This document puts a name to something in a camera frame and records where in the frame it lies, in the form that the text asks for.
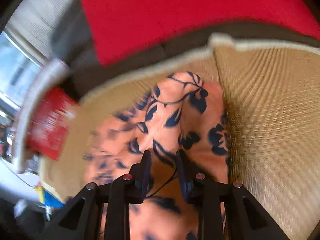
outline floral fabric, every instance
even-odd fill
[[[198,214],[181,196],[175,153],[183,149],[213,179],[228,183],[227,142],[220,85],[191,72],[171,74],[92,132],[85,180],[110,183],[150,150],[153,183],[141,205],[130,204],[131,239],[196,239]],[[221,214],[224,220],[223,204]]]

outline metal rivet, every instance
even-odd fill
[[[96,187],[96,184],[94,182],[90,182],[85,186],[88,190],[94,189]]]
[[[122,176],[122,179],[124,179],[124,180],[130,180],[130,179],[132,179],[132,175],[131,175],[131,174],[124,174],[124,175]]]
[[[205,179],[205,175],[203,173],[197,173],[196,178],[197,179]]]
[[[239,182],[239,181],[234,181],[234,182],[233,182],[233,186],[234,186],[234,187],[237,187],[237,188],[241,188],[241,187],[242,187],[242,183]]]

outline white wall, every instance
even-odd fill
[[[7,161],[0,160],[0,197],[10,202],[17,202],[21,198],[30,201],[39,201],[38,192],[18,179],[8,168],[14,171],[13,165]],[[35,186],[39,182],[39,176],[31,173],[18,174],[26,183]]]

